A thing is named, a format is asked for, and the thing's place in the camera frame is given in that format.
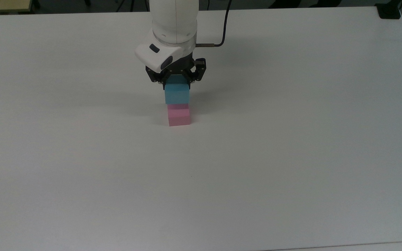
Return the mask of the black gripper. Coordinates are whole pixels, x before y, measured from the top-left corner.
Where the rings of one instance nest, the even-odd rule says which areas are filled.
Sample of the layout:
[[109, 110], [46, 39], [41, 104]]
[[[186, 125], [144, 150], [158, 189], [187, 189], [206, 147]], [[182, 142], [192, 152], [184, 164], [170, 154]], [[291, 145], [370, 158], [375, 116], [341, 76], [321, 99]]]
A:
[[172, 74], [178, 75], [182, 73], [186, 73], [186, 80], [190, 88], [192, 83], [202, 80], [207, 64], [205, 58], [193, 59], [193, 53], [190, 53], [169, 64], [161, 73], [156, 73], [147, 66], [145, 66], [145, 69], [150, 81], [161, 84], [163, 90], [165, 90], [166, 82]]

